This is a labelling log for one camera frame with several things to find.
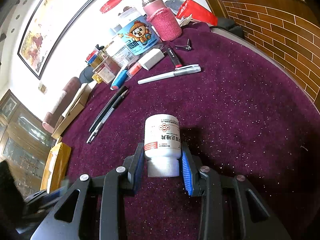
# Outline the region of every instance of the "framed painting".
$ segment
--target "framed painting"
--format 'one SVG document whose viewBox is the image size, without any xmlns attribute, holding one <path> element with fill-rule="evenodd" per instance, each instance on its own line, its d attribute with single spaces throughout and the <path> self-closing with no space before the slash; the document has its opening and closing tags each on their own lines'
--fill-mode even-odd
<svg viewBox="0 0 320 240">
<path fill-rule="evenodd" d="M 68 28 L 95 0 L 41 0 L 20 42 L 18 56 L 40 80 L 57 44 Z"/>
</svg>

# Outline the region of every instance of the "cartoon label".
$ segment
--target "cartoon label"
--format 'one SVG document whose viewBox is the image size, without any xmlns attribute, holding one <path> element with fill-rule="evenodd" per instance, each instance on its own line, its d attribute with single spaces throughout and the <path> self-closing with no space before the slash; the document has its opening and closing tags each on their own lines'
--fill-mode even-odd
<svg viewBox="0 0 320 240">
<path fill-rule="evenodd" d="M 142 54 L 160 41 L 151 24 L 143 16 L 129 23 L 117 34 L 134 55 Z"/>
</svg>

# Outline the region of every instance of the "jar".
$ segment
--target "jar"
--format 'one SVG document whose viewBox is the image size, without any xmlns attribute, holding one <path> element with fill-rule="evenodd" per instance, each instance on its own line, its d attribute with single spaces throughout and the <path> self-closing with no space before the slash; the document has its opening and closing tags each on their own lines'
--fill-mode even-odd
<svg viewBox="0 0 320 240">
<path fill-rule="evenodd" d="M 181 144 L 178 119 L 169 114 L 147 118 L 144 151 L 148 160 L 148 177 L 179 176 Z"/>
<path fill-rule="evenodd" d="M 134 65 L 139 56 L 135 56 L 128 49 L 125 43 L 117 35 L 104 48 L 104 51 L 119 65 L 120 68 Z"/>
<path fill-rule="evenodd" d="M 93 70 L 106 84 L 109 84 L 119 71 L 120 67 L 111 57 L 107 57 Z"/>
<path fill-rule="evenodd" d="M 135 7 L 122 13 L 119 16 L 119 23 L 123 28 L 117 32 L 118 36 L 136 56 L 153 49 L 160 43 L 160 38 L 151 24 Z"/>
</svg>

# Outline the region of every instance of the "white medicine bottle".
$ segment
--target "white medicine bottle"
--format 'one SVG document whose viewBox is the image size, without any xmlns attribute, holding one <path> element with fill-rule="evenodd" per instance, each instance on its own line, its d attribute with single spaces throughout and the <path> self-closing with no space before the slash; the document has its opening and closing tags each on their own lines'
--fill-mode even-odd
<svg viewBox="0 0 320 240">
<path fill-rule="evenodd" d="M 156 114 L 146 119 L 144 155 L 148 160 L 148 177 L 179 176 L 180 143 L 176 117 Z"/>
</svg>

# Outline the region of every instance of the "small bottle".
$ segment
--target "small bottle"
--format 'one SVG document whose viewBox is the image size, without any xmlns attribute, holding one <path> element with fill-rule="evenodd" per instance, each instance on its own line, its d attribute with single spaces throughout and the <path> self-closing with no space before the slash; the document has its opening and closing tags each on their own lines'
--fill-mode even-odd
<svg viewBox="0 0 320 240">
<path fill-rule="evenodd" d="M 162 0 L 142 0 L 142 7 L 148 16 L 161 8 L 167 8 Z"/>
<path fill-rule="evenodd" d="M 181 144 L 177 118 L 156 114 L 146 119 L 144 155 L 148 160 L 148 177 L 179 176 Z"/>
<path fill-rule="evenodd" d="M 175 15 L 162 0 L 142 0 L 142 7 L 148 15 L 147 21 L 153 25 L 163 41 L 173 41 L 182 34 Z"/>
</svg>

